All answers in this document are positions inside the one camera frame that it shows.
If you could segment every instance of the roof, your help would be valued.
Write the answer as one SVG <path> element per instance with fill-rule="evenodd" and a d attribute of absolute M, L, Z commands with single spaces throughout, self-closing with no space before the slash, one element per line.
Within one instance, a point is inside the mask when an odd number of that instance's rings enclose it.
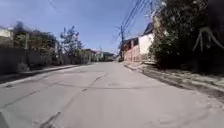
<path fill-rule="evenodd" d="M 107 56 L 114 56 L 114 53 L 109 53 L 109 52 L 103 52 L 103 54 Z"/>
<path fill-rule="evenodd" d="M 147 25 L 147 27 L 146 27 L 146 29 L 145 29 L 143 35 L 147 35 L 147 34 L 152 33 L 153 29 L 154 29 L 153 22 L 150 22 L 150 23 Z"/>
<path fill-rule="evenodd" d="M 124 43 L 129 43 L 131 40 L 138 40 L 138 37 L 133 37 L 133 38 L 124 40 Z"/>

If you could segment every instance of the curb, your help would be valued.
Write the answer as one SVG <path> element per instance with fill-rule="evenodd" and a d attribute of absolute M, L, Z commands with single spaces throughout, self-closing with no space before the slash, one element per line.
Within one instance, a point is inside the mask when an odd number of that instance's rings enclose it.
<path fill-rule="evenodd" d="M 223 97 L 224 96 L 224 87 L 221 86 L 215 86 L 212 84 L 208 84 L 205 82 L 199 82 L 195 80 L 187 80 L 187 79 L 182 79 L 178 77 L 173 77 L 169 74 L 157 72 L 154 70 L 144 70 L 144 69 L 136 69 L 133 67 L 130 67 L 128 65 L 124 65 L 124 67 L 131 69 L 132 71 L 137 71 L 145 76 L 157 79 L 163 83 L 178 87 L 178 88 L 184 88 L 188 90 L 198 90 L 210 95 L 213 95 L 215 97 Z"/>
<path fill-rule="evenodd" d="M 69 69 L 69 68 L 74 68 L 74 67 L 79 67 L 80 65 L 72 65 L 72 66 L 64 66 L 64 67 L 58 67 L 58 68 L 50 68 L 50 69 L 44 69 L 44 70 L 37 70 L 37 71 L 32 71 L 32 72 L 26 72 L 26 73 L 20 73 L 20 74 L 14 74 L 14 75 L 9 75 L 5 77 L 0 78 L 0 88 L 1 87 L 7 87 L 11 86 L 13 84 L 19 84 L 25 81 L 29 81 L 32 79 L 32 76 L 38 75 L 38 74 L 43 74 L 43 73 L 48 73 L 48 72 L 53 72 L 53 71 L 58 71 L 58 70 L 64 70 L 64 69 Z"/>

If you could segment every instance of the utility pole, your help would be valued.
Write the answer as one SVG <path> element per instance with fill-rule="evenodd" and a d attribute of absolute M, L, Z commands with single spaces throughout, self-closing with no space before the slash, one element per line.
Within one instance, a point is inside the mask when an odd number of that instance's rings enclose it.
<path fill-rule="evenodd" d="M 101 46 L 101 43 L 99 44 L 98 48 L 99 48 L 99 52 L 97 53 L 98 54 L 97 61 L 101 61 L 102 60 L 102 46 Z"/>
<path fill-rule="evenodd" d="M 123 43 L 124 43 L 124 40 L 125 40 L 125 35 L 124 35 L 125 30 L 124 30 L 123 26 L 120 27 L 120 31 L 121 31 L 120 33 L 121 33 L 121 49 L 122 49 Z M 123 60 L 124 59 L 124 55 L 123 55 L 124 53 L 121 49 L 120 49 L 120 57 Z"/>

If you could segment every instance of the sidewalk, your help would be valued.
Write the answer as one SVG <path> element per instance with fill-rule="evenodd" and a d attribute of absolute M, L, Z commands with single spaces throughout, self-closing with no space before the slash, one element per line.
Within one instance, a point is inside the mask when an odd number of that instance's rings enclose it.
<path fill-rule="evenodd" d="M 19 80 L 19 79 L 26 78 L 26 77 L 29 77 L 29 76 L 34 76 L 34 75 L 37 75 L 37 74 L 42 74 L 42 73 L 47 73 L 47 72 L 52 72 L 52 71 L 57 71 L 57 70 L 63 70 L 63 69 L 69 69 L 69 68 L 78 67 L 78 66 L 79 65 L 55 66 L 53 68 L 52 67 L 51 68 L 45 68 L 45 69 L 42 69 L 42 70 L 34 70 L 34 71 L 20 73 L 20 74 L 4 75 L 4 76 L 0 76 L 0 84 L 4 84 L 6 82 Z"/>
<path fill-rule="evenodd" d="M 224 96 L 223 76 L 200 75 L 181 70 L 158 70 L 141 63 L 124 62 L 123 64 L 133 71 L 176 87 L 197 89 L 220 98 Z"/>

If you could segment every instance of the white building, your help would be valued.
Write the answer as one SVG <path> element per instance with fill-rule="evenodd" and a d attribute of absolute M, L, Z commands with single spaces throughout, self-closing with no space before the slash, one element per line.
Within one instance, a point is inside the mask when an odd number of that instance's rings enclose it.
<path fill-rule="evenodd" d="M 149 47 L 154 41 L 153 23 L 150 22 L 140 37 L 125 40 L 121 45 L 125 61 L 149 61 Z"/>
<path fill-rule="evenodd" d="M 13 33 L 11 30 L 9 30 L 7 28 L 0 27 L 0 36 L 6 37 L 6 38 L 12 38 Z"/>
<path fill-rule="evenodd" d="M 0 27 L 0 45 L 13 46 L 13 32 L 7 28 Z"/>

